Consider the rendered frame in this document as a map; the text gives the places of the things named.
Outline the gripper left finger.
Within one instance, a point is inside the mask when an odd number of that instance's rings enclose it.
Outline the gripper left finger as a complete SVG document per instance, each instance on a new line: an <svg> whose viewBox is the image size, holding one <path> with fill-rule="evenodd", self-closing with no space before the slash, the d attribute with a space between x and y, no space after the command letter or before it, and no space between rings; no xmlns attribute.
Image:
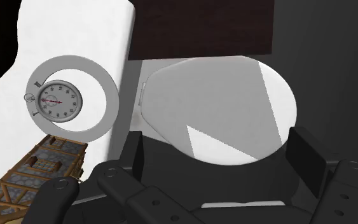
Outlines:
<svg viewBox="0 0 358 224"><path fill-rule="evenodd" d="M159 188L144 186L143 167L142 132L129 132L120 158L96 165L84 183L60 177L42 184L22 224L67 224L67 212L87 203L89 224L204 224Z"/></svg>

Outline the silver stopwatch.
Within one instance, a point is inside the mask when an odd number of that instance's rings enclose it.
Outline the silver stopwatch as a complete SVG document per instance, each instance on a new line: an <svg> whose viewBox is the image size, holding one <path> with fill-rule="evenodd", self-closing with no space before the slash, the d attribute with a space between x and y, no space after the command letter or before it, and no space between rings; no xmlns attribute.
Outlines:
<svg viewBox="0 0 358 224"><path fill-rule="evenodd" d="M26 93L24 100L34 102L36 112L43 118L55 122L65 123L73 120L79 114L83 105L80 91L68 81L52 80L44 84L34 83L38 87L35 94Z"/></svg>

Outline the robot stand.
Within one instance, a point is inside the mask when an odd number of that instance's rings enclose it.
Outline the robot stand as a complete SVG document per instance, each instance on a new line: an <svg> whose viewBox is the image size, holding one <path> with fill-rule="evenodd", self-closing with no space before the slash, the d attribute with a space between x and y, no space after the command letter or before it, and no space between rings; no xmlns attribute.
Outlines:
<svg viewBox="0 0 358 224"><path fill-rule="evenodd" d="M129 0L130 60L272 52L274 0Z"/></svg>

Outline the timber and stone toy house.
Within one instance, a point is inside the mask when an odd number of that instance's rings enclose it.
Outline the timber and stone toy house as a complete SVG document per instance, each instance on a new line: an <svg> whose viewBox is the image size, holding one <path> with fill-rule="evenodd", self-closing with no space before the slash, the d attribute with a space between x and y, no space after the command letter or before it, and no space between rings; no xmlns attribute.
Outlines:
<svg viewBox="0 0 358 224"><path fill-rule="evenodd" d="M48 134L0 178L0 224L21 224L41 185L79 179L88 145Z"/></svg>

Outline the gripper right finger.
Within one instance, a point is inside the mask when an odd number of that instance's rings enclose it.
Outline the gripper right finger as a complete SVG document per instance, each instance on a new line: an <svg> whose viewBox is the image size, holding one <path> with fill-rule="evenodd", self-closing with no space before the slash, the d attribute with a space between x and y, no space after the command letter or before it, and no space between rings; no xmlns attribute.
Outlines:
<svg viewBox="0 0 358 224"><path fill-rule="evenodd" d="M315 198L309 224L358 224L358 161L325 148L304 127L291 127L286 159Z"/></svg>

